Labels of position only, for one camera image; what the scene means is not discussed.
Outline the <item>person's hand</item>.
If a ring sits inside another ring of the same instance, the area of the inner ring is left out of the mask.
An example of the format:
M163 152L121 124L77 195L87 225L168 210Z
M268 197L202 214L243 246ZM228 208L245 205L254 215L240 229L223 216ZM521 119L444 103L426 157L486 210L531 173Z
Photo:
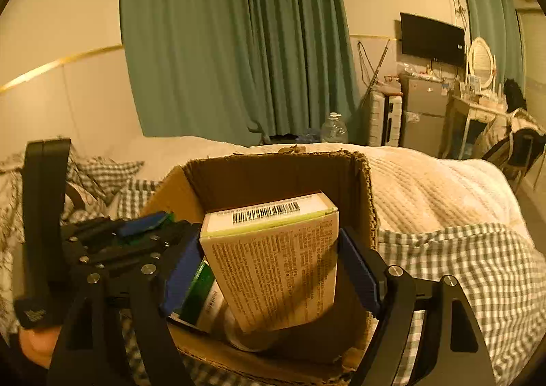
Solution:
M24 356L32 363L49 369L62 327L18 329L18 341Z

